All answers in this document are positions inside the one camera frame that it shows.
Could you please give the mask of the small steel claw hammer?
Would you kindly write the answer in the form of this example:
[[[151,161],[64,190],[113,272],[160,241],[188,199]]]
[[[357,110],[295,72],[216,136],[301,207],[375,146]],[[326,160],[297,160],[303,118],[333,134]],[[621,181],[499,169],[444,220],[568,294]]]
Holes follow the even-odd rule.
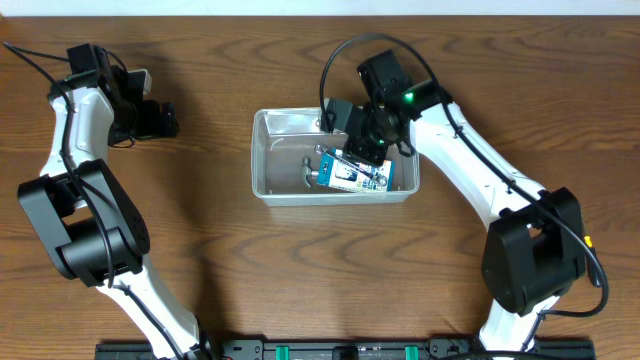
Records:
[[[317,178],[318,175],[319,171],[311,168],[311,159],[308,156],[305,156],[302,159],[302,180],[308,189],[312,187],[311,181],[314,178]]]

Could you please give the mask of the clear plastic container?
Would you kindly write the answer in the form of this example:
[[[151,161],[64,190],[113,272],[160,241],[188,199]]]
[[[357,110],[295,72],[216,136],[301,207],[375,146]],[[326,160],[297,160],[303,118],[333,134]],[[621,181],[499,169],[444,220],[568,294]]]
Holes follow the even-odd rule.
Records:
[[[338,178],[346,181],[364,180],[330,158],[323,159],[315,147],[331,150],[343,147],[347,135],[336,131],[324,133],[319,127],[317,108],[263,109],[254,116],[252,133],[252,190],[268,206],[313,206],[399,203],[420,187],[419,159],[400,155],[392,147],[387,159],[393,173],[387,177],[386,192],[356,193],[322,186],[314,178],[308,189],[302,180],[302,159],[311,159],[311,168],[325,175],[323,168],[336,168]]]

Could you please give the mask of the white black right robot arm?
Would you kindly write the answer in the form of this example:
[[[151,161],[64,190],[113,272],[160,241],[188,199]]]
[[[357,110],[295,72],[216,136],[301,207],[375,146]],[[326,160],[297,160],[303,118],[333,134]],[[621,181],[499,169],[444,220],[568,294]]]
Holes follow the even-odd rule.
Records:
[[[577,198],[546,190],[511,166],[466,121],[435,78],[416,83],[392,51],[361,63],[364,106],[323,102],[322,128],[346,133],[346,154],[380,165],[390,146],[430,160],[471,204],[487,229],[481,272],[491,294],[476,337],[486,352],[533,352],[542,321],[587,270]]]

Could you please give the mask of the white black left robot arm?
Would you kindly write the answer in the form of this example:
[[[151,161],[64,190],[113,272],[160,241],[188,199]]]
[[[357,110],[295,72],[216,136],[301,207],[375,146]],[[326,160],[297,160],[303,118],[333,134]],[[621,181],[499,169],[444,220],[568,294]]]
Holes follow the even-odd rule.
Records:
[[[73,68],[54,84],[56,124],[38,178],[18,200],[57,271],[116,302],[146,336],[156,359],[214,359],[196,316],[169,291],[149,255],[147,226],[108,166],[108,149],[166,133],[170,105],[146,99],[151,76]]]

